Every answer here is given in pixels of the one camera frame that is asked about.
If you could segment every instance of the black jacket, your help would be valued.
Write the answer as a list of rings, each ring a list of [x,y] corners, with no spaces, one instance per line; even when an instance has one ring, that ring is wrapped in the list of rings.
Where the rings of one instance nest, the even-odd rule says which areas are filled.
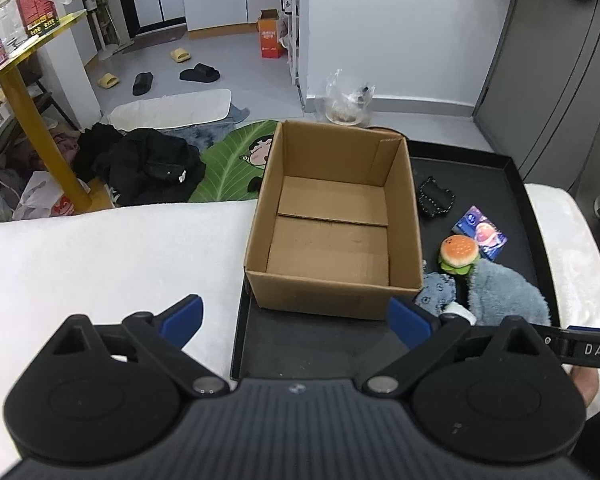
[[[200,152],[151,128],[126,134],[93,163],[118,205],[186,202],[205,176]]]

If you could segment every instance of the white towel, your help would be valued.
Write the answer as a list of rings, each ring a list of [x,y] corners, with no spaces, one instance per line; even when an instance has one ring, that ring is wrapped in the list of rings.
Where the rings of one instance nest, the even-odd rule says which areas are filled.
[[[555,187],[526,184],[554,278],[562,327],[600,328],[600,253],[573,198]],[[587,416],[600,411],[600,389]]]
[[[227,116],[230,106],[231,91],[227,88],[138,99],[116,106],[109,114],[109,123],[126,132],[136,128],[166,130],[219,121]]]
[[[0,475],[18,459],[4,398],[70,314],[119,323],[199,294],[202,327],[184,351],[229,377],[254,206],[145,205],[0,224]]]

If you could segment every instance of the gray fuzzy cloth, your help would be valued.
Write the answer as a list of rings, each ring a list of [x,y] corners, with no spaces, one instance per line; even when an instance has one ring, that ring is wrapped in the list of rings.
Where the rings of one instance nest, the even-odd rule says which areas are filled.
[[[515,270],[480,259],[469,276],[469,310],[476,325],[499,325],[505,316],[549,325],[549,307],[540,291]]]

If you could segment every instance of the glass jar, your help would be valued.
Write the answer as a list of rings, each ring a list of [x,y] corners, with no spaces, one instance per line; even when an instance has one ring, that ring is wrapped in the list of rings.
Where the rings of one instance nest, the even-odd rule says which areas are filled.
[[[0,40],[7,54],[27,39],[18,7],[13,0],[0,0]]]

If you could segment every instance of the orange box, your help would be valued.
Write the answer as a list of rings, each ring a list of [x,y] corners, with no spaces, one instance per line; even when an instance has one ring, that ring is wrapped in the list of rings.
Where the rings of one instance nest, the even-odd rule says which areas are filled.
[[[280,44],[280,19],[276,9],[266,9],[260,12],[258,19],[260,31],[261,57],[280,57],[284,47]]]

